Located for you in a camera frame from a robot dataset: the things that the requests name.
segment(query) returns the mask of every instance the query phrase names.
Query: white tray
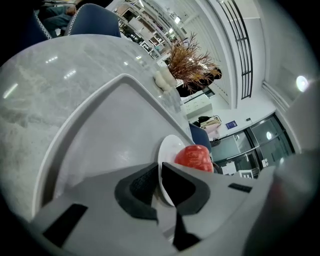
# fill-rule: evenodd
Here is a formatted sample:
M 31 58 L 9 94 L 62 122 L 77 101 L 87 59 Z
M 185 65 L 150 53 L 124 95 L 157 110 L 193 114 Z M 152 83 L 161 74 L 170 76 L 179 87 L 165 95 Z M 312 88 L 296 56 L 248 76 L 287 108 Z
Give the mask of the white tray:
M 142 84 L 117 76 L 88 97 L 53 139 L 39 170 L 33 215 L 86 177 L 156 162 L 171 134 L 194 144 Z

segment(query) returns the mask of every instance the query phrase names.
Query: red fruit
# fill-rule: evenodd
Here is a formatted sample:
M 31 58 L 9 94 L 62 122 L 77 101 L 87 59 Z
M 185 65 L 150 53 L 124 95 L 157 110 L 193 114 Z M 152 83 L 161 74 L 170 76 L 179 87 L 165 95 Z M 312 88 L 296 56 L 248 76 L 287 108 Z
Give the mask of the red fruit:
M 202 145 L 186 146 L 176 155 L 174 162 L 201 171 L 214 172 L 209 150 Z

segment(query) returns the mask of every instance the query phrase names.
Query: vase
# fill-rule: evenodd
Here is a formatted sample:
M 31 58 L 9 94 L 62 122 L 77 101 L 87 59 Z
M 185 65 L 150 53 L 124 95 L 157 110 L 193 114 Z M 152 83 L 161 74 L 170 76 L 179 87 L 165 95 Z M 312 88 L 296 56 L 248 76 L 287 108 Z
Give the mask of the vase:
M 170 91 L 177 85 L 177 80 L 170 73 L 168 67 L 164 66 L 159 71 L 155 72 L 154 76 L 155 84 L 163 91 Z

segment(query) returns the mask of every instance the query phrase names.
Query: blue chair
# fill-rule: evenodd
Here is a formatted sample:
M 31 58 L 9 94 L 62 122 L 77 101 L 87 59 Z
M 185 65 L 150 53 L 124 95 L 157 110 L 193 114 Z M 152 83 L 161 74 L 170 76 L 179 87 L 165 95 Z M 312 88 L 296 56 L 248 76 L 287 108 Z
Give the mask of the blue chair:
M 65 35 L 96 34 L 120 38 L 118 17 L 93 3 L 79 8 L 66 28 Z
M 25 15 L 25 20 L 16 28 L 11 47 L 1 53 L 0 66 L 22 50 L 37 43 L 51 39 L 51 35 L 33 10 Z
M 195 126 L 192 123 L 189 123 L 189 126 L 190 126 L 190 130 L 191 130 L 193 142 L 197 145 L 205 146 L 209 150 L 209 152 L 211 153 L 211 144 L 210 144 L 210 140 L 209 140 L 209 137 L 208 137 L 208 134 L 206 133 L 206 131 L 201 129 L 198 126 Z

